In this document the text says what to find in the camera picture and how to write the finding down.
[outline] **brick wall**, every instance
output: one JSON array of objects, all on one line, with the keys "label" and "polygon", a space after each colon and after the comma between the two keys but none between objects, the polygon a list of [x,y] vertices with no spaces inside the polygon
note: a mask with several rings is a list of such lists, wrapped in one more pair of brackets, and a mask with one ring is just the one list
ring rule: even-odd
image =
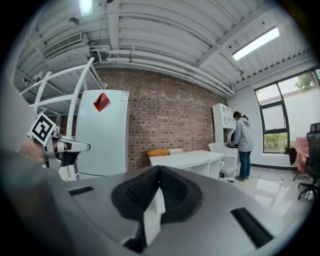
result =
[{"label": "brick wall", "polygon": [[[49,116],[49,119],[57,124],[57,116]],[[60,127],[62,128],[62,135],[67,135],[67,123],[68,123],[68,116],[63,115],[61,116]],[[76,125],[77,125],[77,115],[73,116],[73,123],[72,123],[72,136],[76,136]]]},{"label": "brick wall", "polygon": [[107,89],[130,91],[130,170],[150,164],[150,149],[209,150],[214,142],[212,105],[226,105],[225,98],[149,71],[104,69],[99,76]]}]

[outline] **white metal shelf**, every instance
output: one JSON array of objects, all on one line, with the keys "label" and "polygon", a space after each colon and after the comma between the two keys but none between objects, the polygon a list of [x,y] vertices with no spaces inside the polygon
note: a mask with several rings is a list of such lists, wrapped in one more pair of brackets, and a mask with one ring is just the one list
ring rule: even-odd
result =
[{"label": "white metal shelf", "polygon": [[[46,109],[44,111],[45,114],[47,112],[68,114],[70,109],[70,103],[71,103],[71,100],[73,99],[73,96],[74,96],[73,94],[69,94],[69,95],[45,99],[40,101],[37,104],[37,106],[41,107],[41,109]],[[78,98],[75,104],[75,111],[74,111],[75,113],[78,113],[79,104],[80,104],[80,99]]]},{"label": "white metal shelf", "polygon": [[[40,96],[40,100],[46,100],[55,96],[62,96],[64,93],[72,94],[75,91],[76,85],[83,73],[83,70],[87,66],[88,64],[80,65],[50,74],[46,80],[44,78],[29,86],[23,90],[20,95],[22,95],[26,101],[30,103],[35,102],[39,93],[39,89],[43,83],[45,83],[45,86]],[[103,87],[103,83],[92,64],[89,65],[84,79],[86,87],[83,86],[80,91],[98,90],[102,89]]]},{"label": "white metal shelf", "polygon": [[[20,93],[29,103],[34,102],[30,107],[36,113],[68,114],[65,137],[69,140],[72,139],[74,115],[78,113],[80,105],[79,93],[104,87],[93,66],[94,60],[92,57],[86,65],[72,67],[55,74],[49,71],[41,81]],[[66,170],[69,173],[67,180],[76,180],[78,174],[74,166],[69,165]]]}]

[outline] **window frame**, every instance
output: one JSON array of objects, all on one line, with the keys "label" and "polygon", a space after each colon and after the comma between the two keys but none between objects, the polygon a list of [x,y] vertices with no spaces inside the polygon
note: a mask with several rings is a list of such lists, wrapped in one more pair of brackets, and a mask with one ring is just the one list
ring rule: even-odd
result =
[{"label": "window frame", "polygon": [[[275,101],[275,102],[271,102],[271,103],[267,103],[267,104],[264,104],[264,105],[260,105],[259,104],[259,100],[258,100],[258,96],[257,96],[257,91],[261,90],[263,88],[269,87],[269,86],[273,86],[273,85],[275,85],[277,87],[281,99],[278,100],[278,101]],[[278,85],[278,81],[273,82],[273,83],[268,84],[268,85],[265,85],[263,87],[254,89],[254,93],[255,93],[255,97],[256,97],[256,100],[257,100],[258,105],[259,105],[260,116],[261,116],[261,121],[262,121],[262,133],[263,133],[262,153],[263,154],[282,154],[282,152],[265,152],[265,135],[268,135],[268,134],[283,134],[283,133],[287,133],[286,146],[290,147],[290,128],[289,128],[288,114],[287,114],[287,109],[286,109],[286,104],[285,104],[285,101],[284,101],[284,97],[283,97],[283,95],[281,93],[281,90],[279,88],[279,85]],[[266,130],[265,118],[264,118],[263,110],[264,109],[273,108],[273,107],[276,107],[276,106],[282,106],[283,118],[284,118],[284,122],[285,122],[285,128]]]},{"label": "window frame", "polygon": [[[306,74],[306,73],[311,73],[313,75],[313,78],[316,82],[316,84],[319,86],[320,85],[320,80],[317,79],[317,75],[315,73],[316,70],[319,70],[320,67],[314,67],[314,68],[311,68],[311,69],[308,69],[308,70],[305,70],[303,72],[300,72],[300,73],[297,73],[297,74],[294,74],[294,75],[290,75],[286,78],[283,78],[279,81],[274,81],[272,83],[269,83],[267,85],[264,85],[264,86],[261,86],[259,88],[256,88],[256,89],[253,89],[254,90],[254,94],[255,94],[255,98],[256,98],[256,101],[259,105],[259,110],[260,110],[260,116],[261,116],[261,121],[262,121],[262,133],[263,133],[263,147],[262,147],[262,153],[263,154],[282,154],[282,152],[265,152],[265,135],[268,135],[268,134],[282,134],[282,133],[287,133],[287,142],[286,142],[286,146],[288,148],[290,148],[290,125],[289,125],[289,119],[288,119],[288,112],[287,112],[287,108],[286,108],[286,104],[285,104],[285,101],[284,101],[284,97],[282,95],[282,92],[280,90],[280,87],[279,87],[279,83],[280,82],[283,82],[285,80],[289,80],[291,78],[294,78],[294,77],[298,77],[300,75],[303,75],[303,74]],[[272,86],[272,85],[276,85],[279,93],[280,93],[280,97],[281,97],[281,100],[278,100],[278,101],[275,101],[275,102],[271,102],[271,103],[267,103],[267,104],[264,104],[264,105],[260,105],[259,103],[259,100],[258,100],[258,96],[257,96],[257,91],[263,89],[263,88],[266,88],[266,87],[269,87],[269,86]],[[267,130],[266,131],[266,126],[265,126],[265,119],[264,119],[264,114],[263,114],[263,109],[267,109],[267,108],[272,108],[272,107],[276,107],[276,106],[279,106],[279,105],[282,105],[282,110],[283,110],[283,117],[284,117],[284,121],[285,121],[285,128],[281,128],[281,129],[273,129],[273,130]]]}]

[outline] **fluorescent light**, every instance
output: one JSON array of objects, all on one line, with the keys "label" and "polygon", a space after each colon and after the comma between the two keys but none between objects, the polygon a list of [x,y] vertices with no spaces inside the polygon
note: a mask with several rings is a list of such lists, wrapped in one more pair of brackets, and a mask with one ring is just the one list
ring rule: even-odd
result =
[{"label": "fluorescent light", "polygon": [[259,37],[248,43],[246,46],[242,47],[240,50],[233,53],[232,56],[235,58],[236,61],[238,61],[242,57],[259,48],[260,46],[263,46],[272,39],[277,38],[279,35],[279,29],[277,27],[273,27],[269,31],[265,32],[264,34],[260,35]]},{"label": "fluorescent light", "polygon": [[94,12],[92,0],[79,0],[80,14],[86,16]]}]

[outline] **pipe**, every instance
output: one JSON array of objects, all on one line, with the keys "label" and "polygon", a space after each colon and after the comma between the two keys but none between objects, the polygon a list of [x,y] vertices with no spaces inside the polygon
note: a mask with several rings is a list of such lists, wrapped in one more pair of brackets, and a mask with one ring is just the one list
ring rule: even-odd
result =
[{"label": "pipe", "polygon": [[106,58],[107,62],[130,62],[130,58]]},{"label": "pipe", "polygon": [[96,49],[100,48],[100,51],[102,52],[103,48],[107,48],[108,50],[110,50],[110,45],[91,44],[91,45],[89,45],[89,48],[92,50],[96,50]]},{"label": "pipe", "polygon": [[156,54],[156,53],[151,53],[151,52],[144,52],[144,51],[140,51],[140,50],[110,50],[107,53],[108,54],[128,55],[128,52],[131,52],[132,56],[153,58],[153,59],[161,60],[161,61],[164,61],[164,62],[168,62],[168,63],[171,63],[171,64],[175,64],[175,65],[184,67],[184,68],[186,68],[188,70],[194,71],[194,72],[206,77],[207,79],[213,81],[216,84],[219,84],[229,94],[232,94],[232,95],[235,94],[235,92],[232,89],[230,89],[228,86],[226,86],[221,81],[219,81],[218,79],[214,78],[213,76],[209,75],[208,73],[200,70],[199,68],[191,66],[190,64],[184,63],[184,62],[182,62],[180,60],[177,60],[177,59],[174,59],[174,58],[171,58],[171,57],[167,57],[167,56],[163,56],[163,55]]},{"label": "pipe", "polygon": [[112,55],[117,55],[117,54],[122,54],[122,55],[131,55],[132,50],[109,50],[107,54],[112,54]]},{"label": "pipe", "polygon": [[151,69],[156,69],[156,70],[159,70],[159,71],[163,71],[164,74],[171,74],[172,76],[175,76],[175,77],[178,77],[178,78],[184,78],[186,81],[190,81],[192,83],[195,83],[203,88],[206,88],[208,89],[209,91],[212,91],[218,95],[221,95],[223,97],[230,97],[230,95],[227,95],[223,92],[221,92],[220,90],[217,90],[215,89],[214,87],[208,85],[208,84],[205,84],[197,79],[194,79],[193,77],[189,77],[187,75],[184,75],[184,74],[181,74],[181,73],[177,73],[175,71],[171,71],[171,70],[167,70],[167,69],[164,69],[164,68],[161,68],[161,67],[157,67],[157,66],[150,66],[150,65],[146,65],[146,64],[140,64],[140,63],[135,63],[135,62],[107,62],[107,61],[104,61],[103,64],[125,64],[125,65],[130,65],[130,66],[139,66],[139,67],[145,67],[145,68],[151,68]]},{"label": "pipe", "polygon": [[193,78],[193,77],[191,77],[194,75],[192,72],[188,72],[182,68],[179,68],[179,67],[176,67],[173,65],[157,62],[154,60],[140,59],[140,58],[132,58],[130,60],[130,58],[111,57],[111,58],[106,58],[106,60],[107,60],[107,62],[105,62],[105,63],[138,63],[138,64],[146,65],[148,67],[151,66],[152,68],[165,70],[167,72],[171,72],[176,75],[183,76],[183,77],[187,78],[189,81],[192,81],[192,82],[197,81],[198,84],[201,83],[201,86],[203,86],[207,89],[210,89],[211,91],[214,90],[216,93],[219,93],[220,95],[223,95],[224,97],[225,96],[231,97],[231,94],[228,91],[224,90],[221,87],[218,87],[215,84],[212,84],[212,82],[210,80],[203,78],[202,76],[197,75],[197,74]]},{"label": "pipe", "polygon": [[99,57],[99,61],[100,61],[100,63],[102,63],[102,58],[101,58],[101,54],[100,54],[101,50],[99,50],[99,49],[92,49],[92,50],[90,50],[90,52],[97,52],[98,57]]}]

